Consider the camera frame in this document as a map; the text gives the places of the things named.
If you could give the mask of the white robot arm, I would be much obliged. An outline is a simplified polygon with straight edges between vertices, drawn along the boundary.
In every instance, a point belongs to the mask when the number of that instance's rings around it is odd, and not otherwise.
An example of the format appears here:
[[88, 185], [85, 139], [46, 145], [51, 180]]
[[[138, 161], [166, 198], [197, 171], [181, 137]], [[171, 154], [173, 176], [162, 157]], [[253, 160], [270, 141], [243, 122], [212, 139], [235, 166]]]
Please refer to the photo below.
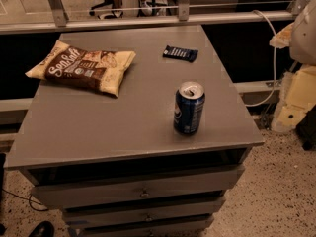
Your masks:
[[310, 0], [296, 17], [289, 50], [292, 59], [316, 65], [316, 0]]

